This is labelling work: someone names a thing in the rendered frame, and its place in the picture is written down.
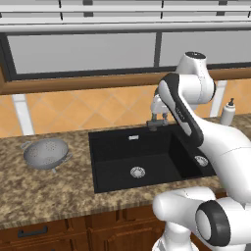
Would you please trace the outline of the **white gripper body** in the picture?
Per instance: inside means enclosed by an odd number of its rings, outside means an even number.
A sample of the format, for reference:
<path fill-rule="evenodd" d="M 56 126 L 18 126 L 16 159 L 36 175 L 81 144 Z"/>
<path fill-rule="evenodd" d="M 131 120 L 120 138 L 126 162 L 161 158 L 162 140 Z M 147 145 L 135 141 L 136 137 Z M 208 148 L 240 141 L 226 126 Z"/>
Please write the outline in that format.
<path fill-rule="evenodd" d="M 168 107 L 163 103 L 162 99 L 160 98 L 160 95 L 157 94 L 154 96 L 153 101 L 150 106 L 151 113 L 152 113 L 152 119 L 156 120 L 157 115 L 161 114 L 163 119 L 165 120 L 168 116 L 169 109 Z"/>

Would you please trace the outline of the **dark grey sink faucet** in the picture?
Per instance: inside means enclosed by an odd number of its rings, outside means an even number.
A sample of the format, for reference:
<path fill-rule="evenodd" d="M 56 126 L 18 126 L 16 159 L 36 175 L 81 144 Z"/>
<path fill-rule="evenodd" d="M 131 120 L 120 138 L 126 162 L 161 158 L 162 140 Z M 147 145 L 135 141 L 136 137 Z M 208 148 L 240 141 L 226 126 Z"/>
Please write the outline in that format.
<path fill-rule="evenodd" d="M 151 131 L 156 131 L 160 126 L 166 126 L 168 124 L 167 120 L 156 120 L 147 121 L 146 125 Z"/>

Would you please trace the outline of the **black kitchen sink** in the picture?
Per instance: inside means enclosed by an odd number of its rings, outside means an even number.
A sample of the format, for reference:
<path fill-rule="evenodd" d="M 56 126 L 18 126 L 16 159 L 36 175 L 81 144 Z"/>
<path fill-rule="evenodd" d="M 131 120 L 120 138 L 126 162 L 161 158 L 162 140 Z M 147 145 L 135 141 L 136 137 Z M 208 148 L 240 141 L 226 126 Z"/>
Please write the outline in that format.
<path fill-rule="evenodd" d="M 215 174 L 179 125 L 97 131 L 88 137 L 96 193 Z"/>

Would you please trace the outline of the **grey metal colander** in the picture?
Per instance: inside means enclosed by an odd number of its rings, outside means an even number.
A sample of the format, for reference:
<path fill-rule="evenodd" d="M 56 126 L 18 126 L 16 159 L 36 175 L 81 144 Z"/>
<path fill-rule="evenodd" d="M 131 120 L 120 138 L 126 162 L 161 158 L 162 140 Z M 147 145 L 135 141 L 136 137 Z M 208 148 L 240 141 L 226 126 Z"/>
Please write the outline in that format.
<path fill-rule="evenodd" d="M 68 143 L 60 138 L 44 138 L 35 142 L 27 141 L 21 145 L 24 150 L 24 160 L 37 170 L 51 170 L 70 160 L 73 153 Z"/>

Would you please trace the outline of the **white soap dispenser bottle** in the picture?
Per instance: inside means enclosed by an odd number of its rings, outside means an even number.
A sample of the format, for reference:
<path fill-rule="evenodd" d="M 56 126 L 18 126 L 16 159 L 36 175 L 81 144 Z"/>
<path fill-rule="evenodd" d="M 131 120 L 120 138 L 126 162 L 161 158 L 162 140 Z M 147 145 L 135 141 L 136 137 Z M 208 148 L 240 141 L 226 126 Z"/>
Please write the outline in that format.
<path fill-rule="evenodd" d="M 220 124 L 224 126 L 230 126 L 234 115 L 235 105 L 233 103 L 233 98 L 231 98 L 230 101 L 223 107 Z"/>

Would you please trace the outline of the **brown wooden false drawer front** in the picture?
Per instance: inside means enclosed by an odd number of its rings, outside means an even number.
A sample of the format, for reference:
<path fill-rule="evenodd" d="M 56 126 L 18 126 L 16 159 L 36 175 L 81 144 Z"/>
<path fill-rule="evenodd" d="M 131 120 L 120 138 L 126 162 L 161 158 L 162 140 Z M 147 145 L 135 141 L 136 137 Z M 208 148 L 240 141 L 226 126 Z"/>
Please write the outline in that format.
<path fill-rule="evenodd" d="M 155 218 L 151 205 L 102 212 L 85 217 L 85 225 L 91 228 L 110 227 Z"/>

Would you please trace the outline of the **brown wooden cupboard door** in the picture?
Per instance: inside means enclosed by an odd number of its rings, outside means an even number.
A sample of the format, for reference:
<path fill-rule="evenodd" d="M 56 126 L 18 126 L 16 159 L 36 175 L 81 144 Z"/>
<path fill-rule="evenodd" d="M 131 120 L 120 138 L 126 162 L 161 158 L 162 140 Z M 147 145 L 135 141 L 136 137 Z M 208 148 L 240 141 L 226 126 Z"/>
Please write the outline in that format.
<path fill-rule="evenodd" d="M 91 251 L 152 251 L 162 229 L 153 225 L 129 225 L 89 229 Z"/>
<path fill-rule="evenodd" d="M 86 244 L 74 242 L 72 239 L 43 243 L 28 243 L 21 246 L 7 246 L 0 251 L 89 251 Z"/>

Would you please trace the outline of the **window with wooden frame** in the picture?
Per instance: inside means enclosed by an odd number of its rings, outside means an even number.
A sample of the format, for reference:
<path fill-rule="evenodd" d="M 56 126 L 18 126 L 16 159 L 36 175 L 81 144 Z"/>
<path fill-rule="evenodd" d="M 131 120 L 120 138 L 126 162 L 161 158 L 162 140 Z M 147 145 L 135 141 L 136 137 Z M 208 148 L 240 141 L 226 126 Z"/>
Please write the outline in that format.
<path fill-rule="evenodd" d="M 187 51 L 213 79 L 251 76 L 251 24 L 0 25 L 0 94 L 153 85 Z"/>

